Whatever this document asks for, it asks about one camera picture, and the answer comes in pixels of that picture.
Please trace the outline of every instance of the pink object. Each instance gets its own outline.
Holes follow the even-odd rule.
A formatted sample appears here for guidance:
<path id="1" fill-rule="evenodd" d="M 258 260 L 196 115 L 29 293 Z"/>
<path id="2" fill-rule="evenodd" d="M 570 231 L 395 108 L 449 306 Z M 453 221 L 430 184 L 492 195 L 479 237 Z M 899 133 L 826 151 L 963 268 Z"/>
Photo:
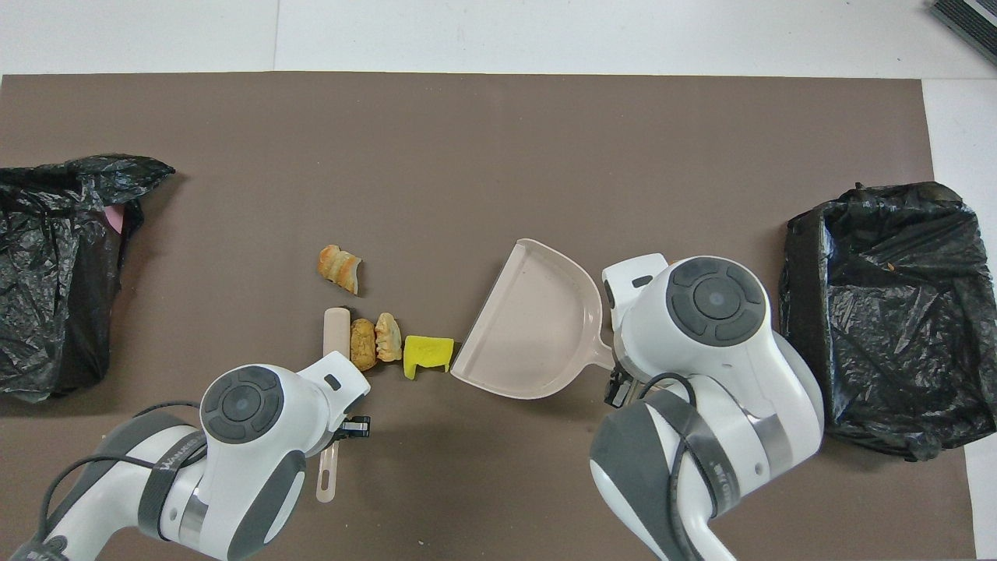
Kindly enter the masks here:
<path id="1" fill-rule="evenodd" d="M 108 217 L 111 228 L 120 234 L 125 225 L 125 207 L 122 205 L 111 205 L 104 208 L 104 214 Z"/>

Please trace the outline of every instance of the gray control button pad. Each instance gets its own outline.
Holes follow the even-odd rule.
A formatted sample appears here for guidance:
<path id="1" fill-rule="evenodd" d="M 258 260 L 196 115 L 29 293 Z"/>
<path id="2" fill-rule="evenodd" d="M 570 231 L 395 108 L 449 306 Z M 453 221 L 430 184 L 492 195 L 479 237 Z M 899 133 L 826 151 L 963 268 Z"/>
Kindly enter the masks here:
<path id="1" fill-rule="evenodd" d="M 280 417 L 284 391 L 277 374 L 262 366 L 229 372 L 207 390 L 201 421 L 212 437 L 228 444 L 259 438 Z"/>
<path id="2" fill-rule="evenodd" d="M 668 312 L 682 332 L 710 346 L 732 346 L 762 326 L 763 290 L 740 265 L 695 258 L 672 272 L 665 296 Z"/>

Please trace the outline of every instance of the white floor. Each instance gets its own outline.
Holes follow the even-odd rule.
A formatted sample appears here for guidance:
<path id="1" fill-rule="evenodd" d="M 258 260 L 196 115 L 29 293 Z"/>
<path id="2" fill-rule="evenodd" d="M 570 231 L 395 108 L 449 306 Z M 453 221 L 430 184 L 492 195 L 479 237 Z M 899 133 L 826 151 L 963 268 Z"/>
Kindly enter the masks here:
<path id="1" fill-rule="evenodd" d="M 0 76 L 349 70 L 917 78 L 936 179 L 997 248 L 997 66 L 926 0 L 0 0 Z M 997 558 L 997 436 L 966 447 Z"/>

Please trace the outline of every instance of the black cable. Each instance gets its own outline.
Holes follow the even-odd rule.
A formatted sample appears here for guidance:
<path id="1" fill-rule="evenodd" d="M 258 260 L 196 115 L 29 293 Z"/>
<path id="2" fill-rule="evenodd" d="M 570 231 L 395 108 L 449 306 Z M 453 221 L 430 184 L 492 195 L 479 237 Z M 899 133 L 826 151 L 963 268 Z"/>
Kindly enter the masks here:
<path id="1" fill-rule="evenodd" d="M 200 403 L 197 401 L 188 401 L 186 399 L 175 399 L 173 401 L 163 401 L 155 405 L 150 405 L 149 407 L 146 407 L 145 409 L 132 415 L 132 418 L 145 415 L 146 413 L 150 411 L 155 411 L 156 409 L 162 409 L 164 407 L 176 407 L 176 406 L 193 407 L 194 409 L 200 409 Z M 206 454 L 207 454 L 207 448 L 203 446 L 200 449 L 200 451 L 198 451 L 188 459 L 184 460 L 183 463 L 180 465 L 180 467 L 187 467 L 193 463 L 196 463 L 198 460 L 204 458 Z"/>
<path id="2" fill-rule="evenodd" d="M 197 401 L 187 401 L 185 399 L 178 399 L 176 401 L 164 401 L 162 403 L 157 403 L 156 405 L 151 405 L 149 407 L 146 407 L 145 409 L 133 415 L 132 418 L 145 415 L 146 413 L 150 411 L 155 411 L 156 409 L 162 409 L 164 407 L 174 407 L 176 405 L 182 405 L 185 407 L 193 407 L 194 409 L 200 409 L 200 403 L 198 403 Z"/>
<path id="3" fill-rule="evenodd" d="M 641 388 L 637 398 L 643 399 L 656 383 L 666 379 L 675 380 L 682 384 L 682 387 L 686 390 L 686 394 L 689 396 L 689 404 L 694 408 L 696 407 L 695 388 L 693 388 L 692 383 L 687 377 L 675 372 L 662 372 L 648 380 L 644 384 L 644 387 Z M 682 517 L 679 514 L 679 470 L 682 467 L 682 456 L 685 455 L 688 444 L 686 443 L 684 434 L 677 434 L 679 435 L 679 444 L 675 447 L 675 456 L 672 459 L 672 466 L 668 472 L 668 489 L 666 491 L 669 507 L 668 520 L 672 526 L 672 535 L 675 537 L 675 542 L 678 544 L 679 549 L 682 550 L 682 554 L 686 559 L 702 561 L 703 556 L 696 549 L 696 546 L 693 545 L 692 540 L 689 539 L 689 534 L 686 533 L 685 526 L 682 525 Z"/>
<path id="4" fill-rule="evenodd" d="M 689 394 L 689 404 L 692 405 L 693 407 L 696 406 L 696 391 L 692 388 L 692 384 L 689 383 L 689 379 L 683 376 L 682 374 L 676 374 L 675 372 L 661 372 L 660 374 L 648 380 L 647 383 L 644 384 L 644 387 L 640 390 L 640 393 L 637 395 L 637 399 L 643 399 L 644 396 L 647 395 L 647 392 L 650 391 L 651 387 L 654 386 L 654 384 L 658 383 L 661 380 L 666 380 L 666 379 L 675 380 L 680 384 L 682 384 L 682 387 L 685 388 L 686 393 Z"/>
<path id="5" fill-rule="evenodd" d="M 71 463 L 69 467 L 62 470 L 62 472 L 56 476 L 56 478 L 49 485 L 48 490 L 45 491 L 45 496 L 42 498 L 42 508 L 38 517 L 38 529 L 35 531 L 35 541 L 41 542 L 44 540 L 45 536 L 47 536 L 51 530 L 49 528 L 49 506 L 52 504 L 52 495 L 55 494 L 56 488 L 59 487 L 59 483 L 62 483 L 62 480 L 76 468 L 95 461 L 123 461 L 132 463 L 139 467 L 144 467 L 146 469 L 152 469 L 155 465 L 152 462 L 140 460 L 138 458 L 133 458 L 123 454 L 95 454 Z"/>

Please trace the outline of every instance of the yellow sponge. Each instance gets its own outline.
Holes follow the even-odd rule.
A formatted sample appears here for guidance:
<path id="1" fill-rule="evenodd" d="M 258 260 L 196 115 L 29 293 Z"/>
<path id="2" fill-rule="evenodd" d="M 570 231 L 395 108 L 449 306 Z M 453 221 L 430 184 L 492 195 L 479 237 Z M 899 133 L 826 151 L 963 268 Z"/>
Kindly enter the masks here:
<path id="1" fill-rule="evenodd" d="M 454 340 L 440 337 L 406 335 L 405 350 L 402 356 L 405 377 L 416 379 L 416 365 L 424 368 L 442 366 L 450 371 L 450 359 L 454 356 Z"/>

